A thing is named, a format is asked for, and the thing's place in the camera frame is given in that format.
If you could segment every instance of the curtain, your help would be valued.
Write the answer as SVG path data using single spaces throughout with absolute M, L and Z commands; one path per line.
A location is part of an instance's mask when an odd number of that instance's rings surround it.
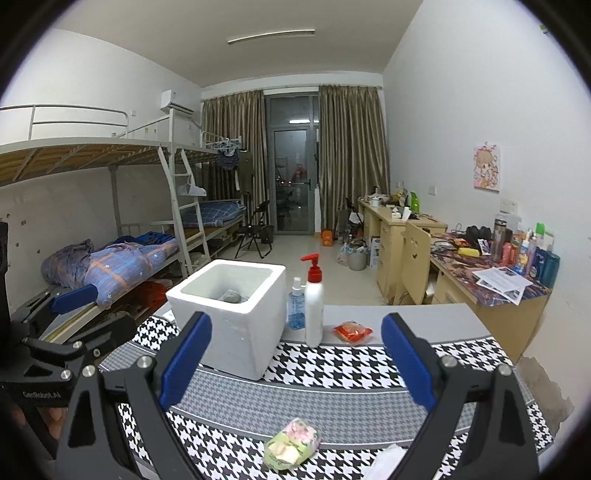
M 202 124 L 205 131 L 222 137 L 242 136 L 242 148 L 252 153 L 252 203 L 256 208 L 267 200 L 267 122 L 263 91 L 242 92 L 206 100 L 203 103 Z M 210 200 L 236 198 L 238 195 L 234 187 L 234 172 L 210 163 L 207 166 L 206 190 Z
M 321 86 L 319 101 L 322 229 L 334 230 L 346 197 L 389 193 L 389 162 L 377 88 Z

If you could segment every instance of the folding chair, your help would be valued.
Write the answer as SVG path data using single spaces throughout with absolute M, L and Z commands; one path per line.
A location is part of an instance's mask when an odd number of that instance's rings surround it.
M 240 240 L 240 245 L 238 245 L 238 249 L 236 250 L 236 255 L 234 255 L 234 259 L 238 258 L 238 253 L 240 252 L 240 250 L 242 248 L 246 248 L 247 250 L 251 247 L 252 243 L 254 242 L 255 247 L 256 247 L 256 251 L 258 252 L 259 256 L 261 257 L 261 259 L 265 258 L 268 254 L 271 253 L 271 251 L 273 250 L 273 246 L 271 244 L 271 242 L 269 242 L 269 251 L 263 255 L 261 253 L 261 249 L 258 246 L 258 242 L 256 241 L 256 239 L 258 238 L 259 240 L 262 239 L 262 234 L 267 234 L 267 232 L 264 232 L 265 229 L 269 228 L 269 223 L 268 223 L 268 208 L 269 208 L 269 200 L 265 200 L 263 203 L 261 203 L 254 212 L 252 212 L 252 217 L 250 222 L 248 223 L 248 225 L 245 226 L 241 226 L 236 232 L 238 233 L 238 235 L 242 235 L 242 239 Z M 248 245 L 246 245 L 245 247 L 243 247 L 242 245 L 244 244 L 245 240 L 250 238 L 251 241 L 248 242 Z
M 345 197 L 345 202 L 347 203 L 347 209 L 350 211 L 350 213 L 355 213 L 357 215 L 357 219 L 359 220 L 359 223 L 354 223 L 348 220 L 351 228 L 351 235 L 355 237 L 359 230 L 363 232 L 363 220 L 361 219 L 357 208 L 355 208 L 355 205 L 353 205 L 353 202 L 351 202 L 351 200 L 347 197 Z

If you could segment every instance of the box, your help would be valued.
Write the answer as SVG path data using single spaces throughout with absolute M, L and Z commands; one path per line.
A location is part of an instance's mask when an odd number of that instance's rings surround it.
M 218 300 L 228 290 L 247 300 Z M 179 329 L 195 312 L 210 316 L 213 333 L 203 365 L 250 380 L 263 376 L 287 317 L 285 266 L 214 260 L 166 296 Z
M 377 268 L 379 263 L 379 238 L 371 239 L 371 250 L 369 253 L 369 267 Z

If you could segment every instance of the wooden chair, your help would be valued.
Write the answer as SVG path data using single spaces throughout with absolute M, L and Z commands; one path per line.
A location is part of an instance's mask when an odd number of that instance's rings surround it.
M 402 249 L 402 285 L 397 289 L 395 304 L 400 304 L 409 295 L 415 305 L 421 305 L 433 298 L 436 275 L 430 275 L 431 235 L 425 230 L 406 224 Z

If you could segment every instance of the desk drawer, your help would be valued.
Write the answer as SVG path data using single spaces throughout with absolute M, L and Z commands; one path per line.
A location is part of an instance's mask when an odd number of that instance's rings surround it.
M 382 261 L 382 263 L 386 266 L 390 265 L 390 258 L 392 256 L 391 253 L 391 248 L 389 245 L 384 245 L 383 243 L 381 243 L 380 241 L 380 245 L 379 245 L 379 259 Z
M 389 245 L 390 244 L 390 236 L 391 236 L 391 229 L 390 226 L 386 222 L 382 222 L 382 225 L 379 229 L 379 242 L 382 245 Z
M 476 310 L 477 307 L 470 297 L 441 273 L 437 279 L 434 296 L 439 303 L 466 303 L 472 310 Z
M 381 252 L 380 252 L 380 257 L 379 257 L 379 261 L 378 261 L 378 273 L 377 273 L 377 280 L 378 280 L 378 287 L 380 292 L 382 293 L 382 296 L 384 298 L 386 298 L 388 296 L 388 290 L 389 290 L 389 285 L 388 285 L 388 265 L 384 262 L 384 260 L 382 259 L 381 256 Z

